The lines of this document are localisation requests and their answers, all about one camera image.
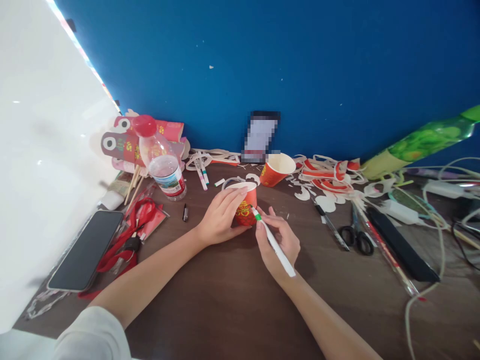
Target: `white marker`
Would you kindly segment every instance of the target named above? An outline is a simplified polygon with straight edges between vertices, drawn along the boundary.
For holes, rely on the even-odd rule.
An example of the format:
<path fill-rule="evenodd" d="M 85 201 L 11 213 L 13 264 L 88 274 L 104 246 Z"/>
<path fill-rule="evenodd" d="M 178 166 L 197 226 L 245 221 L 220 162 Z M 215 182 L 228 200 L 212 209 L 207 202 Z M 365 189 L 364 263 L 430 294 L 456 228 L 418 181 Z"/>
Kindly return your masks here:
<path fill-rule="evenodd" d="M 203 190 L 207 191 L 207 184 L 205 183 L 204 177 L 202 176 L 202 171 L 200 170 L 199 162 L 200 162 L 200 159 L 195 159 L 193 161 L 193 163 L 195 164 L 196 172 L 198 173 L 198 177 L 200 178 L 201 187 L 203 188 Z"/>
<path fill-rule="evenodd" d="M 199 157 L 198 158 L 198 162 L 200 163 L 200 169 L 201 169 L 201 173 L 203 174 L 203 178 L 205 179 L 205 184 L 210 184 L 209 182 L 209 177 L 207 176 L 207 170 L 205 170 L 205 165 L 204 165 L 204 160 Z"/>
<path fill-rule="evenodd" d="M 218 180 L 216 183 L 214 183 L 213 185 L 215 185 L 215 187 L 219 186 L 219 185 L 222 185 L 223 183 L 225 182 L 225 179 L 222 179 L 222 180 Z"/>
<path fill-rule="evenodd" d="M 290 263 L 290 261 L 287 259 L 287 257 L 285 256 L 285 254 L 282 251 L 282 248 L 280 247 L 277 240 L 275 240 L 275 236 L 272 234 L 272 232 L 270 231 L 270 229 L 267 226 L 267 224 L 265 223 L 265 221 L 262 220 L 262 217 L 260 216 L 257 209 L 252 207 L 251 210 L 253 212 L 253 215 L 255 215 L 255 219 L 257 221 L 261 222 L 263 224 L 263 226 L 265 227 L 266 237 L 268 238 L 268 242 L 270 243 L 271 247 L 275 251 L 275 254 L 278 257 L 278 259 L 280 260 L 281 264 L 283 265 L 283 268 L 285 269 L 286 273 L 288 274 L 288 276 L 293 278 L 296 275 L 295 274 L 295 269 L 292 266 L 292 264 Z"/>

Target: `wooden stick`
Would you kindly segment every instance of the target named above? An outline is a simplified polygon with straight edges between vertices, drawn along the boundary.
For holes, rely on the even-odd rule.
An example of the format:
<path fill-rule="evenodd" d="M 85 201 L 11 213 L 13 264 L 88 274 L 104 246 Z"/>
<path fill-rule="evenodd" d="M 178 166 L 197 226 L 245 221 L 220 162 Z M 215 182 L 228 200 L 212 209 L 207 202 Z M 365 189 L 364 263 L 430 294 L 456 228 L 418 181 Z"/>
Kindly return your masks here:
<path fill-rule="evenodd" d="M 135 166 L 135 172 L 133 173 L 133 177 L 131 182 L 133 183 L 133 187 L 137 186 L 137 180 L 139 179 L 140 175 L 140 165 Z"/>
<path fill-rule="evenodd" d="M 135 198 L 137 197 L 137 193 L 139 192 L 140 186 L 142 185 L 142 181 L 145 179 L 145 176 L 140 176 L 140 182 L 138 183 L 138 186 L 136 187 L 135 192 L 133 193 L 133 196 L 131 197 L 130 204 L 126 208 L 125 214 L 129 213 L 130 208 L 132 207 L 132 203 L 134 202 Z"/>
<path fill-rule="evenodd" d="M 463 240 L 463 241 L 466 242 L 468 245 L 474 247 L 475 249 L 480 250 L 480 245 L 478 245 L 476 242 L 474 242 L 472 239 L 470 239 L 468 236 L 466 236 L 465 234 L 461 233 L 461 232 L 458 231 L 457 229 L 455 229 L 455 235 L 456 235 L 457 238 L 459 238 L 460 240 Z"/>
<path fill-rule="evenodd" d="M 477 340 L 473 339 L 473 344 L 480 350 L 480 343 Z"/>
<path fill-rule="evenodd" d="M 438 222 L 442 222 L 441 219 L 433 214 L 433 217 L 438 221 Z M 452 232 L 452 228 L 451 226 L 448 227 L 448 231 L 451 233 Z M 478 249 L 480 250 L 480 245 L 478 245 L 476 242 L 474 242 L 472 239 L 470 239 L 468 236 L 466 236 L 465 234 L 463 234 L 462 232 L 458 231 L 457 229 L 455 229 L 455 235 L 457 238 L 459 238 L 460 240 L 464 241 L 465 243 L 467 243 L 468 245 L 470 245 L 471 247 L 474 247 L 475 249 Z"/>
<path fill-rule="evenodd" d="M 127 205 L 127 202 L 129 201 L 130 192 L 132 191 L 132 188 L 134 186 L 134 180 L 135 180 L 135 177 L 136 177 L 136 174 L 138 173 L 138 171 L 140 171 L 140 166 L 139 165 L 137 165 L 136 168 L 135 168 L 135 172 L 133 173 L 133 177 L 131 178 L 130 186 L 128 187 L 128 192 L 126 193 L 125 202 L 123 203 L 123 205 Z"/>
<path fill-rule="evenodd" d="M 136 177 L 136 185 L 135 186 L 139 186 L 140 182 L 142 181 L 142 178 L 144 177 L 144 176 L 141 175 L 141 172 L 142 172 L 142 168 L 140 168 L 140 170 L 138 171 L 138 176 Z"/>

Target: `black scissor handle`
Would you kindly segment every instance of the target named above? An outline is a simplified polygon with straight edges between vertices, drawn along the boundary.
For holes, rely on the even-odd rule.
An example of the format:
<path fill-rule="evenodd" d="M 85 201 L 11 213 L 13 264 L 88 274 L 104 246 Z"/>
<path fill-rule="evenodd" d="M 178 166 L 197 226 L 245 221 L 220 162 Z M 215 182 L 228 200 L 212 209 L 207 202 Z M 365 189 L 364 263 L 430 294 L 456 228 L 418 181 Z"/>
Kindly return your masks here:
<path fill-rule="evenodd" d="M 366 256 L 372 256 L 375 251 L 372 241 L 363 231 L 356 235 L 356 248 L 361 254 Z"/>
<path fill-rule="evenodd" d="M 348 246 L 353 246 L 355 245 L 355 236 L 357 235 L 355 233 L 355 229 L 351 226 L 342 226 L 339 230 L 338 233 L 340 234 L 341 238 L 347 244 Z"/>

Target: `black pen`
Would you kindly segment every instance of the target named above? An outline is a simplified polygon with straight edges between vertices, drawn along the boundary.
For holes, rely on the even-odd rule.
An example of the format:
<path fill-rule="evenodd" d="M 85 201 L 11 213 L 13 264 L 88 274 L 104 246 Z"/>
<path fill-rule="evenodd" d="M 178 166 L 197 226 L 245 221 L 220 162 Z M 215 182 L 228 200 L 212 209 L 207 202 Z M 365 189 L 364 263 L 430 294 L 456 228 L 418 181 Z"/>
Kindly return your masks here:
<path fill-rule="evenodd" d="M 187 209 L 187 203 L 185 203 L 185 206 L 183 207 L 183 221 L 187 222 L 189 219 L 189 210 Z"/>
<path fill-rule="evenodd" d="M 328 227 L 330 228 L 330 230 L 333 232 L 333 235 L 335 236 L 336 240 L 338 241 L 338 243 L 346 250 L 346 251 L 350 251 L 348 245 L 345 243 L 345 241 L 342 239 L 342 237 L 340 236 L 339 232 L 337 231 L 337 229 L 335 228 L 335 226 L 332 224 L 332 222 L 330 221 L 329 217 L 327 216 L 327 214 L 325 213 L 325 211 L 322 209 L 322 207 L 320 205 L 317 204 L 317 202 L 312 198 L 310 197 L 310 199 L 313 201 L 313 204 L 315 205 L 315 209 L 318 211 L 318 213 L 325 219 L 325 222 L 326 224 L 328 225 Z"/>

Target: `white wall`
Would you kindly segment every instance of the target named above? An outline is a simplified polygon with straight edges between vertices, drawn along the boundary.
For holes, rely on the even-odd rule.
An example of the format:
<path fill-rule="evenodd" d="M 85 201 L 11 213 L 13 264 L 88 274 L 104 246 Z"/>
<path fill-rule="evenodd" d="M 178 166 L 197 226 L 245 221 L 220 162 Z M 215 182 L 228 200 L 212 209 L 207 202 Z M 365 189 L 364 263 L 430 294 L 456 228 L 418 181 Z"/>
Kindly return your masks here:
<path fill-rule="evenodd" d="M 0 49 L 1 334 L 115 178 L 118 113 L 45 1 L 0 1 Z"/>

